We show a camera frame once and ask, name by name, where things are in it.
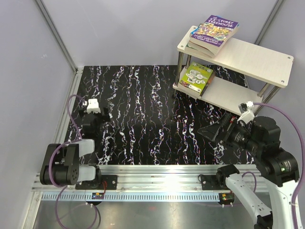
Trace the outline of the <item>lime green treehouse book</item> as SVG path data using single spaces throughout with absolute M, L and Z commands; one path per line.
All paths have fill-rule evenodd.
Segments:
M 179 84 L 202 95 L 215 77 L 214 70 L 192 62 L 180 77 Z

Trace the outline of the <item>orange 78-storey treehouse book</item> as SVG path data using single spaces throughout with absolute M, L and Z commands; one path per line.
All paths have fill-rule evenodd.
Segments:
M 207 48 L 204 48 L 200 45 L 197 45 L 193 42 L 188 42 L 186 47 L 185 47 L 185 50 L 190 50 L 190 51 L 196 51 L 196 52 L 200 52 L 200 53 L 204 53 L 210 57 L 214 57 L 215 54 L 212 53 L 210 50 L 208 50 Z

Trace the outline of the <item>purple treehouse book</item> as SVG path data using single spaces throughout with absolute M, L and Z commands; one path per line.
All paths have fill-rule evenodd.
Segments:
M 212 44 L 217 48 L 217 55 L 227 40 L 238 31 L 239 23 L 215 15 L 211 15 L 205 22 L 214 24 L 212 28 L 214 32 L 209 32 L 208 35 L 212 38 Z

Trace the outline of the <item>dark tale of two cities book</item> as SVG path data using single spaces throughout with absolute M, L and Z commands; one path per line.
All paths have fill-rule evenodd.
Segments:
M 189 73 L 184 74 L 184 76 L 180 79 L 179 84 L 202 96 L 213 81 L 214 77 L 215 72 L 203 74 L 191 70 Z

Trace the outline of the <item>green 104-storey treehouse book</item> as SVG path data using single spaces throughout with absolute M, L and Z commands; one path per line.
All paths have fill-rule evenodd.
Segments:
M 212 30 L 214 24 L 205 22 L 198 27 L 193 27 L 189 33 L 190 40 L 186 48 L 191 51 L 201 52 L 205 55 L 213 57 L 217 53 L 217 48 L 212 44 L 212 38 L 208 35 Z

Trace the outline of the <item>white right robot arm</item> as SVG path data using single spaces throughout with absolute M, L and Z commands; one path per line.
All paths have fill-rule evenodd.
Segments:
M 300 229 L 302 223 L 294 196 L 299 184 L 299 170 L 294 156 L 280 147 L 281 129 L 270 117 L 252 118 L 251 130 L 238 119 L 225 114 L 198 133 L 208 140 L 241 148 L 251 154 L 255 166 L 264 178 L 271 201 L 267 207 L 246 184 L 234 165 L 217 169 L 216 185 L 232 191 L 252 218 L 255 229 Z

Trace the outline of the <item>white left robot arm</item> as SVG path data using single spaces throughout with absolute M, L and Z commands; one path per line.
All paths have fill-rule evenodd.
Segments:
M 86 181 L 91 189 L 102 186 L 96 166 L 80 165 L 79 158 L 95 150 L 95 139 L 102 124 L 110 121 L 106 107 L 99 112 L 79 109 L 83 139 L 49 144 L 40 171 L 40 183 L 62 187 Z

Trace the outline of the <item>black marble pattern mat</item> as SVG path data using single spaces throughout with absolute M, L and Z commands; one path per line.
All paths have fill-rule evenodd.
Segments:
M 215 144 L 198 129 L 225 110 L 173 89 L 176 66 L 86 66 L 77 94 L 109 110 L 95 151 L 80 158 L 99 165 L 253 164 L 244 150 Z

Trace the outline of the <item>white two-tier shelf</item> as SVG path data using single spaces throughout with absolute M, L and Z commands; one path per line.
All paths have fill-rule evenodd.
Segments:
M 254 103 L 268 103 L 274 95 L 288 85 L 294 58 L 291 55 L 270 50 L 239 39 L 230 38 L 220 52 L 213 58 L 205 54 L 185 50 L 190 40 L 188 32 L 177 46 L 178 64 L 173 89 L 183 92 L 194 99 L 218 106 L 228 112 L 240 115 L 238 105 L 252 101 Z M 192 57 L 219 65 L 243 75 L 252 77 L 265 83 L 265 86 L 256 92 L 230 81 L 215 77 L 202 96 L 191 89 L 179 84 L 180 77 L 186 69 L 182 67 L 183 56 Z

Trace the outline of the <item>aluminium mounting rail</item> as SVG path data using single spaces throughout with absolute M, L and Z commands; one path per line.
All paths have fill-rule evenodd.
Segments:
M 123 192 L 203 192 L 198 180 L 200 174 L 214 175 L 224 165 L 100 165 L 103 175 L 117 175 L 117 189 Z M 243 174 L 256 176 L 256 193 L 267 193 L 267 185 L 255 165 L 235 165 Z M 60 191 L 60 188 L 42 185 L 36 174 L 30 191 Z

